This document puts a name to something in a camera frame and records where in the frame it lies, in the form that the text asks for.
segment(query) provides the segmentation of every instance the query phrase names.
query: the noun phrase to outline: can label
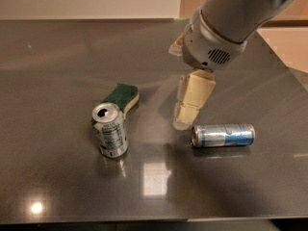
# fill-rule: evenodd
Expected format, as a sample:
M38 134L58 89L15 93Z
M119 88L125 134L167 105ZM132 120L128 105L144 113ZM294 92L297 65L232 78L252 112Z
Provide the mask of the can label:
M95 133L100 140L100 151L103 155L115 158L122 155L128 148L123 113L118 111L115 119L110 122L93 123Z
M251 124L200 125L192 129L195 147L250 145L255 137Z

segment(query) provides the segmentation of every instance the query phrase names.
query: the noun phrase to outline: can lying on side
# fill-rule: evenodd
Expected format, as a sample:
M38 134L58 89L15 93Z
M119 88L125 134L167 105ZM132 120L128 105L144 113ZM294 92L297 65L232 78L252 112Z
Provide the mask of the can lying on side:
M92 118L102 154L109 158L124 154L128 148L128 140L123 112L119 107L113 103L102 103L94 108Z
M192 129L194 147L251 145L255 139L252 124L195 125Z

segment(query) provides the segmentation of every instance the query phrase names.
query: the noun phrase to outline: blue and silver can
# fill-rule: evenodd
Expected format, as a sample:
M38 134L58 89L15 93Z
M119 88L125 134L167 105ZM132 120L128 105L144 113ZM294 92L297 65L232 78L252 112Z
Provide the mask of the blue and silver can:
M255 131L251 124L195 125L192 129L194 147L251 145Z

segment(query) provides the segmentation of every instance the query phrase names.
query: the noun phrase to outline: soda can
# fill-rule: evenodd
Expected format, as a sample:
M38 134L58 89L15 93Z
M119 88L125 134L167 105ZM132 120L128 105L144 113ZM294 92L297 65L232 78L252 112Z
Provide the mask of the soda can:
M92 126L100 140L101 153L109 158L116 158L128 148L123 112L116 104L102 103L92 112Z
M195 125L192 129L194 147L251 145L255 131L251 124Z

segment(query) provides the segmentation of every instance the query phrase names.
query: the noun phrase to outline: can lid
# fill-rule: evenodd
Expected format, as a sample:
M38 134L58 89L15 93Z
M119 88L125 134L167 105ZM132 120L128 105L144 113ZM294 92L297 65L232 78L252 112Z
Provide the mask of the can lid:
M93 112L92 118L101 123L112 122L119 114L119 107L113 103L102 103L97 105Z

